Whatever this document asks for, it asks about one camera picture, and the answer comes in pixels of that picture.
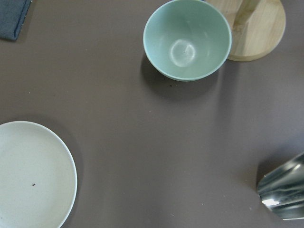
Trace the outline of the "shiny metal scoop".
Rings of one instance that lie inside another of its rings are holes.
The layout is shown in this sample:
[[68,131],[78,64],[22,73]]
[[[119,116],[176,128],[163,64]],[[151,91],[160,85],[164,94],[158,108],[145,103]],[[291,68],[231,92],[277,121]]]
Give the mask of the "shiny metal scoop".
[[304,154],[290,159],[257,184],[257,193],[266,208],[282,220],[304,218]]

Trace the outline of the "mint green bowl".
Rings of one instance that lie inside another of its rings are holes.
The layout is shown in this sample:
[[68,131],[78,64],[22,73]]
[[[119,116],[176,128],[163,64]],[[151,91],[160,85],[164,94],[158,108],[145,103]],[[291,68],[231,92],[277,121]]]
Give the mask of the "mint green bowl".
[[147,20],[143,47],[149,62],[176,81],[196,81],[216,72],[232,47],[223,14],[202,0],[172,0]]

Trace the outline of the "cream round plate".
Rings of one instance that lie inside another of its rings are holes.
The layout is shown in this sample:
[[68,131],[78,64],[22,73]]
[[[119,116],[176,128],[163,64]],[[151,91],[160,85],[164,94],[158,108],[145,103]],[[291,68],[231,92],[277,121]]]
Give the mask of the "cream round plate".
[[65,143],[33,122],[0,126],[0,225],[59,228],[77,192],[77,172]]

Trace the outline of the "grey folded cloth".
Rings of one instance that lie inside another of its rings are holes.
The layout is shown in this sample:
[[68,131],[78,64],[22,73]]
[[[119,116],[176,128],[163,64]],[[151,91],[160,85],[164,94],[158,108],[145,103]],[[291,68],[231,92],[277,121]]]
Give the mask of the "grey folded cloth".
[[31,3],[31,0],[0,1],[0,38],[18,39]]

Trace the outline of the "round wooden stand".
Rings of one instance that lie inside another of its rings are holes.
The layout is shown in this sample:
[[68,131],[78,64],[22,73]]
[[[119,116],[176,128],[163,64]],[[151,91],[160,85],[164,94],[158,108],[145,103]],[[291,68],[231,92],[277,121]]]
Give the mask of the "round wooden stand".
[[273,51],[281,41],[286,15],[280,0],[209,0],[232,32],[229,60],[247,62]]

